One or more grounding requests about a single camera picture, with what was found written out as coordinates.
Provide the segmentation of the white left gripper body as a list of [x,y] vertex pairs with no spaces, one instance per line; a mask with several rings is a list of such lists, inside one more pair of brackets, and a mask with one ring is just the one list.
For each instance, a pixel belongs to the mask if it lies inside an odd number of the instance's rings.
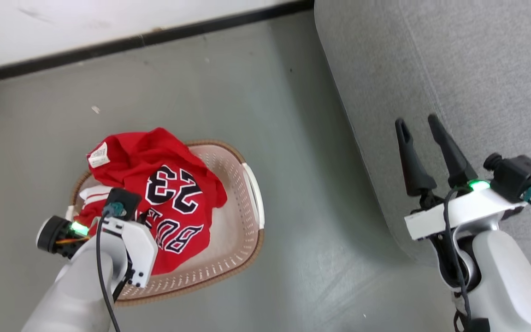
[[112,260],[110,285],[127,284],[145,288],[158,252],[150,230],[135,221],[106,217],[101,232],[85,236],[83,225],[53,216],[44,221],[36,236],[36,247],[75,262],[87,251],[100,250]]

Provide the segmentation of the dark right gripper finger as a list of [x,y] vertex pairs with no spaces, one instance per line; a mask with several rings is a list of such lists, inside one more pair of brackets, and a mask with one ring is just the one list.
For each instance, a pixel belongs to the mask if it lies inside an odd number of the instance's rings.
[[451,188],[467,186],[470,181],[478,179],[478,175],[466,156],[463,154],[453,137],[447,132],[436,114],[428,116],[428,123],[434,141],[443,155]]
[[395,121],[395,131],[407,195],[419,197],[436,189],[436,181],[426,172],[415,151],[413,137],[405,120],[398,118]]

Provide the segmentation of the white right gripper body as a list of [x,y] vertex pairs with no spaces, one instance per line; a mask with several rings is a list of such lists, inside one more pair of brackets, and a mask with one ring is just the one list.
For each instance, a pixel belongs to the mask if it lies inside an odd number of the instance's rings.
[[[526,202],[509,202],[492,189],[473,191],[449,200],[449,228],[479,224],[483,221],[497,225],[500,220],[521,211],[526,206]],[[405,216],[405,224],[411,239],[425,239],[445,231],[447,227],[444,211],[444,204],[439,204],[429,210]]]

